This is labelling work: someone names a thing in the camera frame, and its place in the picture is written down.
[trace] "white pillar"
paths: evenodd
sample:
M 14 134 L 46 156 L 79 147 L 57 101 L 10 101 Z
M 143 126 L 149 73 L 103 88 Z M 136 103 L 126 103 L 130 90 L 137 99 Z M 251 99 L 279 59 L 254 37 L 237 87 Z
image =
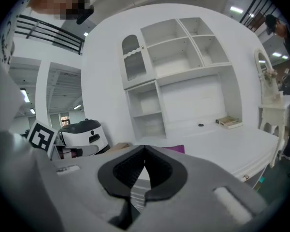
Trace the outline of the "white pillar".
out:
M 7 131 L 24 102 L 19 87 L 0 66 L 0 131 Z
M 42 60 L 35 88 L 35 113 L 37 120 L 48 125 L 46 90 L 50 61 Z

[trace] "ceiling light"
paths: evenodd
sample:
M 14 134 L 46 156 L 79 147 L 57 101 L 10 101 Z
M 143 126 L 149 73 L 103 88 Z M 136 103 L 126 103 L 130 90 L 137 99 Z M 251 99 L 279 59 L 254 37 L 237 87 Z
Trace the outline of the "ceiling light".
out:
M 26 103 L 30 102 L 26 90 L 24 88 L 21 88 L 20 92 L 22 92 L 22 94 L 24 95 L 24 101 Z
M 280 57 L 281 56 L 281 54 L 278 53 L 278 52 L 274 52 L 272 55 L 275 56 L 275 57 Z
M 240 13 L 240 14 L 243 12 L 243 10 L 236 8 L 236 7 L 233 7 L 233 6 L 230 8 L 230 10 L 235 11 L 235 12 Z

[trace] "arched cabinet door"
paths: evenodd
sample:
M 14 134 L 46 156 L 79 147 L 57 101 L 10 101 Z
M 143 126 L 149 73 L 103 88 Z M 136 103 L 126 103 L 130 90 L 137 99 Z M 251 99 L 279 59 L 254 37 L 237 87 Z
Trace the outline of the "arched cabinet door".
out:
M 255 62 L 261 82 L 262 104 L 273 103 L 276 99 L 278 86 L 275 78 L 268 78 L 266 73 L 273 72 L 274 69 L 267 58 L 267 54 L 261 49 L 255 50 Z
M 123 37 L 119 57 L 124 89 L 155 79 L 149 54 L 140 33 L 136 32 Z

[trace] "white table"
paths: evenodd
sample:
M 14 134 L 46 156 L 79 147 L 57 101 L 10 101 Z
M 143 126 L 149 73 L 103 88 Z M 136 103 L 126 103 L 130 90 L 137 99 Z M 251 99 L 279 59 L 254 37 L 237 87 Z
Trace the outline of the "white table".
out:
M 143 138 L 136 145 L 184 145 L 185 154 L 214 162 L 241 181 L 265 169 L 278 141 L 274 135 L 245 125 L 228 130 L 210 124 L 170 131 L 169 135 L 168 139 Z M 139 179 L 149 180 L 145 169 Z
M 278 142 L 276 145 L 276 150 L 270 163 L 270 167 L 273 168 L 275 165 L 276 155 L 279 150 L 282 150 L 284 146 L 284 135 L 285 126 L 289 124 L 290 117 L 290 95 L 284 95 L 284 104 L 268 104 L 260 105 L 259 107 L 263 109 L 262 111 L 262 122 L 260 125 L 260 130 L 264 130 L 266 123 L 272 126 L 278 126 Z

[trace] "white shelf unit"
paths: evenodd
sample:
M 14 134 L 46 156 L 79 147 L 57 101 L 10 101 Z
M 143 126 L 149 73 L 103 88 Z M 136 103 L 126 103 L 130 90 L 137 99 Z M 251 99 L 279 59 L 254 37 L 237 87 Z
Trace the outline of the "white shelf unit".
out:
M 213 35 L 193 36 L 205 66 L 229 62 L 221 44 Z
M 157 82 L 149 82 L 128 89 L 127 98 L 135 137 L 165 137 L 163 116 Z
M 158 22 L 141 29 L 147 47 L 167 40 L 187 37 L 176 19 Z
M 203 66 L 188 37 L 166 41 L 147 49 L 157 78 Z
M 202 21 L 201 18 L 179 19 L 191 36 L 194 35 L 214 35 L 211 29 Z
M 191 69 L 188 71 L 178 72 L 166 76 L 157 78 L 157 83 L 159 86 L 164 86 L 172 83 L 177 83 L 193 78 L 204 77 L 209 75 L 215 75 L 222 73 L 228 68 L 232 68 L 230 63 L 221 64 L 221 65 L 212 65 L 207 67 L 199 67 Z

